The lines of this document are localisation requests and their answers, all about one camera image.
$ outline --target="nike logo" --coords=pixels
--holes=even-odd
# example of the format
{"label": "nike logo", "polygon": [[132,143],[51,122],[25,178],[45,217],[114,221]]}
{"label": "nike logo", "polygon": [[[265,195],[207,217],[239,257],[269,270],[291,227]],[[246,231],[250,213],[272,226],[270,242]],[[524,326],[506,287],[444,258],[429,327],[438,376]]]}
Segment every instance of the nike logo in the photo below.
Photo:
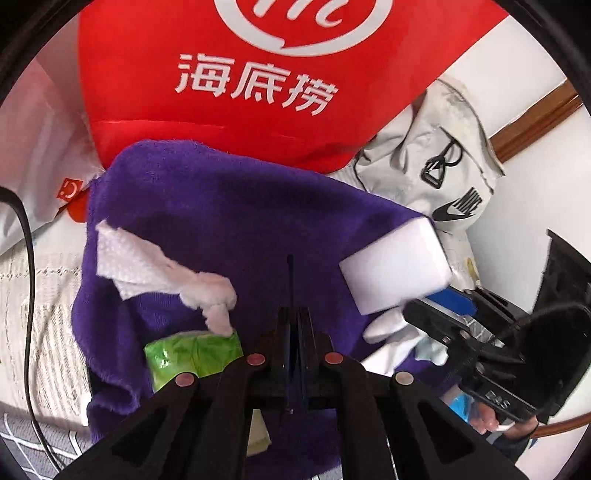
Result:
{"label": "nike logo", "polygon": [[462,197],[453,202],[441,205],[433,212],[433,220],[436,222],[450,222],[451,220],[463,220],[474,215],[474,210],[482,203],[482,199],[475,188],[471,188]]}

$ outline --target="blue object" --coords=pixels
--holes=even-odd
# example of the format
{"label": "blue object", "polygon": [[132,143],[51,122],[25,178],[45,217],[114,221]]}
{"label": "blue object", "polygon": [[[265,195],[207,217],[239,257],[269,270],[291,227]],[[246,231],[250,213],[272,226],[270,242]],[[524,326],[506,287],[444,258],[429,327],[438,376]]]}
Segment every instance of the blue object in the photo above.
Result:
{"label": "blue object", "polygon": [[452,288],[446,288],[427,298],[458,315],[474,316],[476,313],[476,306],[472,301]]}

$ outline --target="white bag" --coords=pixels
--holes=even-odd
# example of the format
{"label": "white bag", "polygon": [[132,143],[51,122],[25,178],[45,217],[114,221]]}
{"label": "white bag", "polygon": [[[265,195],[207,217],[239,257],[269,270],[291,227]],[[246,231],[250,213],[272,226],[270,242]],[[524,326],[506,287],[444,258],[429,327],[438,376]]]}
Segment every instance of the white bag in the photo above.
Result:
{"label": "white bag", "polygon": [[465,232],[504,175],[458,82],[436,80],[413,119],[409,106],[345,168],[329,175]]}
{"label": "white bag", "polygon": [[[34,231],[102,172],[82,118],[33,60],[0,108],[0,185],[20,197]],[[21,238],[17,217],[0,204],[0,254]]]}

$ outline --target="purple cloth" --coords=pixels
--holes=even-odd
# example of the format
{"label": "purple cloth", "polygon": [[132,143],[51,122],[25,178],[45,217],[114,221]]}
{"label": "purple cloth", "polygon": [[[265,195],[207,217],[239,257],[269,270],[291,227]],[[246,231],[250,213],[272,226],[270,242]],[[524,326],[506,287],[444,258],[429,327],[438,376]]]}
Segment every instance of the purple cloth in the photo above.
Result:
{"label": "purple cloth", "polygon": [[[361,334],[359,314],[339,261],[418,213],[336,180],[190,141],[143,141],[118,155],[90,187],[82,286],[72,313],[95,392],[88,407],[93,438],[114,429],[152,394],[143,347],[184,330],[205,330],[202,315],[177,296],[143,294],[121,301],[96,276],[95,226],[107,219],[159,245],[195,271],[228,277],[238,294],[230,314],[245,352],[274,327],[287,304],[288,254],[295,257],[295,299],[314,328],[358,359],[379,345]],[[418,373],[426,362],[406,360]],[[247,477],[304,479],[339,463],[334,412],[278,418],[265,413],[272,445],[247,461]]]}

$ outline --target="finger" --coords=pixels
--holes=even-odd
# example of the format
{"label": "finger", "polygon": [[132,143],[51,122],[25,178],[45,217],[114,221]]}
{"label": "finger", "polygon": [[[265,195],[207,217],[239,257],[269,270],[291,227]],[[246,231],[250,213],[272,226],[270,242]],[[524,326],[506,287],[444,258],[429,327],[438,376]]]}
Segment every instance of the finger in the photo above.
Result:
{"label": "finger", "polygon": [[499,428],[499,421],[496,419],[496,412],[484,403],[477,403],[478,415],[482,419],[484,427],[489,432],[495,432]]}
{"label": "finger", "polygon": [[484,435],[486,433],[486,427],[484,426],[484,422],[482,421],[482,419],[478,417],[472,417],[469,421],[472,428],[476,430],[478,433],[480,433],[481,435]]}

